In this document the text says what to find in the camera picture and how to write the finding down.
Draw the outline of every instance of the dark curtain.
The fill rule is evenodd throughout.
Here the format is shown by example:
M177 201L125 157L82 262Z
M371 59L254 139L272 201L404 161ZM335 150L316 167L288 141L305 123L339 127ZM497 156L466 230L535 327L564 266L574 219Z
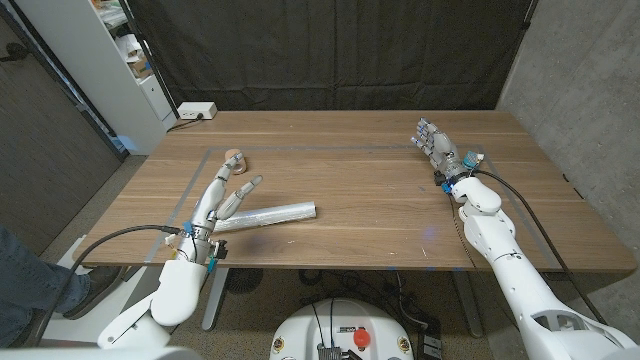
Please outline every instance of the dark curtain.
M176 104L493 109L530 0L129 0Z

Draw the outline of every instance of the red button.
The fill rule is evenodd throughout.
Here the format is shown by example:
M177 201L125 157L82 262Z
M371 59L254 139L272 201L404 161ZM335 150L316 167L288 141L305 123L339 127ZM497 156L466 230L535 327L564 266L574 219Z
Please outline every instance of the red button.
M367 347L371 343L371 336L365 329L358 329L353 333L353 342L357 347Z

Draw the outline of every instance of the metal rod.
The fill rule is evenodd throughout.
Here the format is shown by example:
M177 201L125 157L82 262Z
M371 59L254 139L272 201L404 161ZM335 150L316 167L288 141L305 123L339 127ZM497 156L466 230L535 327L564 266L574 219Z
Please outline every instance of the metal rod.
M232 231L313 217L316 217L316 205L312 201L238 212L227 220L218 221L213 231Z

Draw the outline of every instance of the robotic arm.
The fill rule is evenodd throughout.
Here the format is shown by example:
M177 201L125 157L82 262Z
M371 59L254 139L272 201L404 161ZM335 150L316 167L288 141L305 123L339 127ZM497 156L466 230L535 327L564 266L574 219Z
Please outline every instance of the robotic arm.
M469 176L444 133L421 118L418 138L411 141L429 156L436 183L464 204L458 213L465 237L491 265L530 359L622 359L625 349L637 356L637 345L624 333L579 314L555 297L518 246L500 196Z
M120 314L104 329L98 337L101 348L163 347L169 342L169 334L162 326L178 325L193 314L207 273L205 261L208 257L215 261L226 253L224 241L209 238L216 222L230 218L245 196L262 181L262 176L254 177L220 205L229 175L241 159L242 153L237 153L218 170L196 203L191 220L184 223L185 231L180 234L176 259L165 262L158 290Z

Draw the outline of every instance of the concrete wall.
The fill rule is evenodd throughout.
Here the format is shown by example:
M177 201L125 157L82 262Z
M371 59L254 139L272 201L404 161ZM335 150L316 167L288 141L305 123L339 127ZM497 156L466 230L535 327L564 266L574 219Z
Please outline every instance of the concrete wall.
M640 2L541 0L497 109L640 260ZM639 271L590 297L640 342Z

